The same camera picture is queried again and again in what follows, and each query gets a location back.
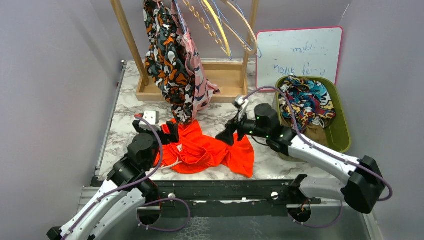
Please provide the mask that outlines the pink patterned garment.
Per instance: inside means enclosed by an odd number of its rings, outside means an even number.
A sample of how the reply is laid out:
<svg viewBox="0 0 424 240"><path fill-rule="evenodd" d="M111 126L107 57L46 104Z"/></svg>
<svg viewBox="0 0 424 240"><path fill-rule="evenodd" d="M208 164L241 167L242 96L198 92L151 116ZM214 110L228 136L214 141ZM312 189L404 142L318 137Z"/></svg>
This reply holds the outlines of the pink patterned garment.
<svg viewBox="0 0 424 240"><path fill-rule="evenodd" d="M181 43L186 52L185 68L188 74L194 78L193 117L196 117L198 111L209 106L213 95L220 94L221 91L206 77L199 52L176 0L172 1L171 12L182 32Z"/></svg>

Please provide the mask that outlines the light blue wire hanger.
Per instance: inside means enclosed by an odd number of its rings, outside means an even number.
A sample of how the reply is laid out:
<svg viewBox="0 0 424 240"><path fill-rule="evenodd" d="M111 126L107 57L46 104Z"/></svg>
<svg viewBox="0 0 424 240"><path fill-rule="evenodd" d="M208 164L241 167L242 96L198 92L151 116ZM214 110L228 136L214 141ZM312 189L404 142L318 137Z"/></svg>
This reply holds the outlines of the light blue wire hanger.
<svg viewBox="0 0 424 240"><path fill-rule="evenodd" d="M221 46L221 49L227 55L227 57L232 60L232 51L224 31L224 22L221 17L221 11L219 10L217 4L214 0L212 3L210 3L208 0L199 0L198 3L204 13L204 16L206 17L206 19L201 17L200 22L208 31L209 35L213 37L215 42Z"/></svg>
<svg viewBox="0 0 424 240"><path fill-rule="evenodd" d="M262 52L260 48L258 47L258 39L254 32L255 26L256 26L256 20L257 20L259 0L253 0L251 3L249 21L246 20L246 17L244 16L244 12L242 8L239 6L238 1L234 0L233 3L235 5L235 9L238 12L239 17L244 21L243 24L247 30L246 39L242 38L241 35L236 30L233 30L234 36L238 39L238 41L244 48L245 52L249 56L256 55L257 57L261 58Z"/></svg>

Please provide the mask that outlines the colourful patterned shorts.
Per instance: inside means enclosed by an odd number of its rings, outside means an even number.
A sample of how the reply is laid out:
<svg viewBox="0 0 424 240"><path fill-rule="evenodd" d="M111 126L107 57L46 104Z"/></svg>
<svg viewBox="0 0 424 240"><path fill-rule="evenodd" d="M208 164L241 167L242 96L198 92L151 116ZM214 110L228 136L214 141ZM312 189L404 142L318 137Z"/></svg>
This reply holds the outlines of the colourful patterned shorts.
<svg viewBox="0 0 424 240"><path fill-rule="evenodd" d="M337 115L327 88L317 80L290 75L277 87L285 94L278 96L281 116L294 128L294 111L297 128L301 133L308 125L326 128Z"/></svg>

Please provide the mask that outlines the tan khaki shorts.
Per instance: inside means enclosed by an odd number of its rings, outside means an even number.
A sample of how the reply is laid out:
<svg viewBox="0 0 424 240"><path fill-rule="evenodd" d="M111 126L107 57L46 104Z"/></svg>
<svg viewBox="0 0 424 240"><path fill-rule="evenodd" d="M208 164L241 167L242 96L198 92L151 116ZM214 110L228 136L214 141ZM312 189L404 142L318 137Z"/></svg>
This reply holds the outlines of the tan khaki shorts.
<svg viewBox="0 0 424 240"><path fill-rule="evenodd" d="M320 125L308 124L303 131L303 134L310 140L322 146L329 146L326 132Z"/></svg>

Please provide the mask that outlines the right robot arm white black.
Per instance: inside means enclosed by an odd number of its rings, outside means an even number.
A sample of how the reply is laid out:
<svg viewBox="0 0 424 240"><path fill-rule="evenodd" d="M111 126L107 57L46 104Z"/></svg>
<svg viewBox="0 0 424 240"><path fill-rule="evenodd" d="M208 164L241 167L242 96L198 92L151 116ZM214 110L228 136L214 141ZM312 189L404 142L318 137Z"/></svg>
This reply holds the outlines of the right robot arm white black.
<svg viewBox="0 0 424 240"><path fill-rule="evenodd" d="M264 138L273 151L301 159L333 176L317 178L300 176L288 190L289 199L300 204L307 198L325 198L347 203L363 214L372 212L387 186L376 160L357 158L336 152L310 140L294 129L281 125L278 113L267 103L254 108L255 119L248 119L244 106L225 124L216 139L233 146L244 136Z"/></svg>

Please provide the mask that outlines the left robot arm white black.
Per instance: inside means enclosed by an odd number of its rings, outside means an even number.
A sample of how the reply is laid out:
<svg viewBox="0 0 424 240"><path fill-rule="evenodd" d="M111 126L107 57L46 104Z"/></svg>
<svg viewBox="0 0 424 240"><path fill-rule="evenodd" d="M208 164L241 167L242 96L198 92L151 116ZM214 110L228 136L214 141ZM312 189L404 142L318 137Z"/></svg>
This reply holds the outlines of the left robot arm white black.
<svg viewBox="0 0 424 240"><path fill-rule="evenodd" d="M52 227L48 239L101 240L129 212L158 200L158 187L150 178L162 165L164 146L179 141L178 124L168 121L163 130L138 116L132 125L137 134L100 189L66 224Z"/></svg>

